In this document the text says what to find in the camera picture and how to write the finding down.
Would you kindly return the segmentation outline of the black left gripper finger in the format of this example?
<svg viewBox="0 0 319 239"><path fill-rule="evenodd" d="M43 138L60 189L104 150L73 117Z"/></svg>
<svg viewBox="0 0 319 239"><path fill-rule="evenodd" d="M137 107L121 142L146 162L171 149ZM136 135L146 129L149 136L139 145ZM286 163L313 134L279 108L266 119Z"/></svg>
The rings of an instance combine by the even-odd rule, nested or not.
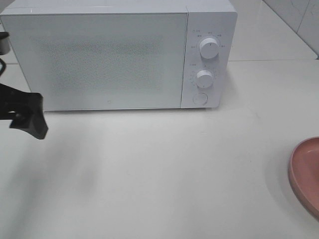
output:
<svg viewBox="0 0 319 239"><path fill-rule="evenodd" d="M43 96L0 85L0 119L10 120L10 128L25 131L37 139L48 132L43 115Z"/></svg>
<svg viewBox="0 0 319 239"><path fill-rule="evenodd" d="M10 52L9 33L0 32L0 55L6 55Z"/></svg>

